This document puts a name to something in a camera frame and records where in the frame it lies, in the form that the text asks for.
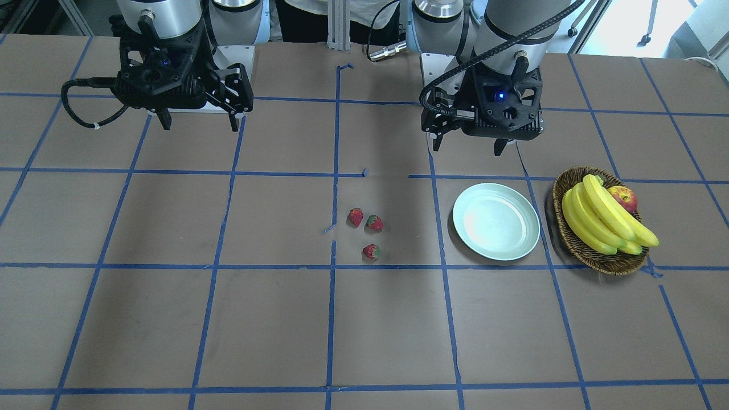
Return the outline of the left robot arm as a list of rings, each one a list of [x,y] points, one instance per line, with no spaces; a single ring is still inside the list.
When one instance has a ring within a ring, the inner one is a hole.
[[[581,1],[405,1],[406,45],[421,55],[421,129],[492,138],[494,155],[544,131],[540,65]]]

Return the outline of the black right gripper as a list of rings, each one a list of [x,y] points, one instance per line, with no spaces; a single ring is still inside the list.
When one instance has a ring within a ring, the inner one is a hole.
[[[111,91],[120,102],[152,110],[163,130],[171,130],[168,109],[201,109],[207,103],[227,113],[232,132],[238,114],[253,109],[253,90],[242,63],[215,70],[203,20],[182,35],[159,39],[133,31],[122,15],[112,15],[120,39],[120,70]]]

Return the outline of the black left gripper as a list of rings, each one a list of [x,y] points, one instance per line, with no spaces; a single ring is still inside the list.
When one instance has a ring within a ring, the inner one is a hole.
[[[436,88],[426,92],[428,107],[421,114],[421,128],[439,151],[446,133],[461,130],[471,137],[496,138],[494,155],[500,157],[512,140],[533,140],[544,130],[540,99],[543,81],[539,68],[530,68],[527,57],[517,57],[507,73],[477,63],[471,68],[474,109],[449,105],[447,94]]]

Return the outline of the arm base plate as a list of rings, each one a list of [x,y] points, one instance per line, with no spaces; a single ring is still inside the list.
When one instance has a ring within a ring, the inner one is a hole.
[[[428,85],[431,81],[459,65],[460,62],[455,55],[421,54],[423,86]],[[459,106],[474,109],[475,98],[472,96],[472,80],[469,78],[471,71],[471,68],[467,68],[436,85],[436,88],[447,94],[449,105],[452,105],[453,100],[456,99]]]
[[[227,68],[229,65],[234,63],[242,63],[242,65],[245,65],[245,70],[247,70],[251,85],[254,59],[255,47],[252,45],[218,46],[213,53],[213,60],[216,65],[216,69]],[[242,118],[245,114],[238,114],[237,117]]]

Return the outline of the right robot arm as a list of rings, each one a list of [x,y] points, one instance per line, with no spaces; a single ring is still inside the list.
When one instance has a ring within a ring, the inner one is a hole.
[[[120,70],[111,91],[119,102],[156,115],[214,111],[233,132],[253,109],[255,45],[270,39],[266,1],[119,1],[109,17],[120,40]]]

